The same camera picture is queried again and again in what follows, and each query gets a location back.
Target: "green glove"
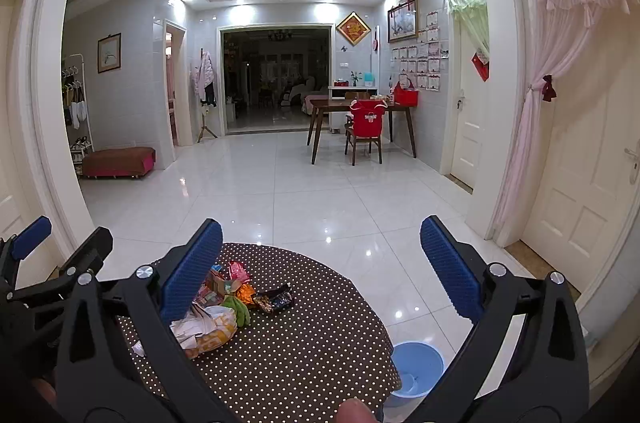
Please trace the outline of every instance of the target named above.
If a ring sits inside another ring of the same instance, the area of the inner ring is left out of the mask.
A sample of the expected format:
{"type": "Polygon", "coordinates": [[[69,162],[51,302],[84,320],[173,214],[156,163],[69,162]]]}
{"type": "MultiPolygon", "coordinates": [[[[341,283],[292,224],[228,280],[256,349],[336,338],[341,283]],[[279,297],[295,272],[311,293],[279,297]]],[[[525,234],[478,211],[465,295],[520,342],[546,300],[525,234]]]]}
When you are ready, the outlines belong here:
{"type": "Polygon", "coordinates": [[[238,324],[238,327],[251,325],[249,310],[244,303],[234,295],[227,295],[222,301],[221,306],[231,308],[236,312],[236,323],[238,324]]]}

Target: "red bow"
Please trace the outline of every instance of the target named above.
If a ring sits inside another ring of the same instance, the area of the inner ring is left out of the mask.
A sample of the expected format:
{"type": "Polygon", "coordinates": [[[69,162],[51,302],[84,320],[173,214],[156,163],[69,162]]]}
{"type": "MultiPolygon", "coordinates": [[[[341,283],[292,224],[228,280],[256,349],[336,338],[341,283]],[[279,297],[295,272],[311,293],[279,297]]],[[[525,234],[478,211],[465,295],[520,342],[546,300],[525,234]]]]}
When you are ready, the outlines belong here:
{"type": "Polygon", "coordinates": [[[551,75],[546,75],[542,77],[542,79],[546,82],[544,87],[542,88],[542,100],[545,102],[550,102],[551,99],[558,98],[556,90],[554,89],[553,85],[551,85],[551,75]]]}

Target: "green curtain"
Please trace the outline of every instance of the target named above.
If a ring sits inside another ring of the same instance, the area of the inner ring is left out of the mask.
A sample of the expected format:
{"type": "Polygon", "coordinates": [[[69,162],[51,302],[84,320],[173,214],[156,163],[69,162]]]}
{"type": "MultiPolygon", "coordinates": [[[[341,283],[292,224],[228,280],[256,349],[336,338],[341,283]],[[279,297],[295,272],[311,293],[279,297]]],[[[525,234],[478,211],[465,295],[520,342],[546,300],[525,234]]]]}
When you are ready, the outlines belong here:
{"type": "Polygon", "coordinates": [[[447,0],[449,13],[465,25],[471,40],[476,44],[478,56],[489,60],[489,15],[486,0],[447,0]]]}

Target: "hanging coat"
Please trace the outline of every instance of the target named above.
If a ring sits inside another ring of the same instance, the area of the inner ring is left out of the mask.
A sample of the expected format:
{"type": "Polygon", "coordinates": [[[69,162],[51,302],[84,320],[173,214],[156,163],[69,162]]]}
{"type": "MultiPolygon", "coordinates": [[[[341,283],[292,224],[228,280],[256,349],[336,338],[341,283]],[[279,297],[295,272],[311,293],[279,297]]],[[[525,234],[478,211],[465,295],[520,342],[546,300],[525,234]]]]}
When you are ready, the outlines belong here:
{"type": "Polygon", "coordinates": [[[209,93],[205,92],[205,88],[209,84],[213,83],[214,76],[215,72],[213,69],[213,62],[211,60],[211,53],[205,51],[202,54],[202,60],[200,60],[200,71],[198,73],[198,96],[200,97],[201,101],[210,103],[210,101],[207,99],[207,95],[210,95],[209,98],[212,98],[211,101],[213,101],[211,105],[215,105],[215,96],[212,93],[213,86],[211,86],[209,93]]]}

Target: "metal screw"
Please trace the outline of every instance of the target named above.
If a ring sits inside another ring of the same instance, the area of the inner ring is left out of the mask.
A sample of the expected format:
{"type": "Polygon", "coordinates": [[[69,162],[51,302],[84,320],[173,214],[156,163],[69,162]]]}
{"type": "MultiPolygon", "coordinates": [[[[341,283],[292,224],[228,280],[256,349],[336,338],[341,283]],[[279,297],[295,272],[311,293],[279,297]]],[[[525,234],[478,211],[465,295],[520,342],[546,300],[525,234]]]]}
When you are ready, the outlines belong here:
{"type": "Polygon", "coordinates": [[[136,277],[138,278],[149,278],[153,274],[154,274],[154,269],[148,264],[145,264],[144,266],[140,266],[136,270],[136,277]]]}
{"type": "Polygon", "coordinates": [[[78,284],[80,286],[84,286],[86,284],[89,284],[92,280],[94,279],[94,276],[91,275],[91,273],[82,273],[82,275],[80,275],[78,277],[78,284]]]}
{"type": "Polygon", "coordinates": [[[559,271],[552,271],[549,278],[551,282],[555,282],[556,284],[562,284],[562,282],[564,282],[564,275],[559,271]]]}
{"type": "Polygon", "coordinates": [[[507,275],[507,269],[503,264],[500,264],[499,262],[494,262],[491,266],[489,266],[489,273],[491,273],[491,275],[494,275],[496,277],[503,277],[507,275]]]}

